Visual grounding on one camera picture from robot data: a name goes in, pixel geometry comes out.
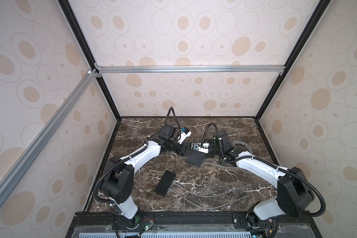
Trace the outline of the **square dark grey switch box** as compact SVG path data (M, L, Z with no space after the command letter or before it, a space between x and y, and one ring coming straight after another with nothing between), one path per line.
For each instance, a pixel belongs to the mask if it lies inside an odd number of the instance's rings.
M191 149L188 152L188 155L187 155L185 161L191 165L194 165L194 166L200 168L202 163L206 159L206 155L207 155L206 153Z

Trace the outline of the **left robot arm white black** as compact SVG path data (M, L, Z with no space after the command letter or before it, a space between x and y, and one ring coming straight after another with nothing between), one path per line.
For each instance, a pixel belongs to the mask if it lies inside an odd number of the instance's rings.
M190 147L184 144L191 131L180 126L173 107L170 107L162 127L144 140L143 146L120 159L107 162L104 173L93 187L93 198L115 207L121 216L134 221L139 208L131 196L135 173L162 152L185 157Z

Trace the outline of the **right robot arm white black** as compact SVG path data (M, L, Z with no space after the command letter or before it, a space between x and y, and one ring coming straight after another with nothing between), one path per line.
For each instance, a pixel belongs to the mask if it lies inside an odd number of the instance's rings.
M203 155L217 155L221 162L247 170L270 183L277 195L266 201L256 203L249 216L256 220L288 215L299 217L322 216L326 211L326 202L321 192L312 185L298 167L288 169L261 159L252 153L252 148L242 141L230 141L225 131L220 131L214 123L215 133L210 142L203 137L193 149Z

